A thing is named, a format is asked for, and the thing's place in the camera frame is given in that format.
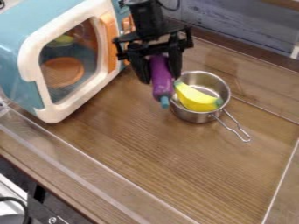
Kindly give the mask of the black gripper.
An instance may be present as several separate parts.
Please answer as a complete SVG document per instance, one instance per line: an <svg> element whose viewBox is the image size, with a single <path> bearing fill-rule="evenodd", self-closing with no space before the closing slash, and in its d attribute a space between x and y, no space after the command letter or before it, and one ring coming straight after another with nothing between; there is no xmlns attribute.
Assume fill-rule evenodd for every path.
<svg viewBox="0 0 299 224"><path fill-rule="evenodd" d="M182 75L183 51L194 47L193 31L189 25L167 22L159 0L127 0L135 30L115 37L116 57L130 60L138 79L151 83L150 63L146 56L169 53L173 77Z"/></svg>

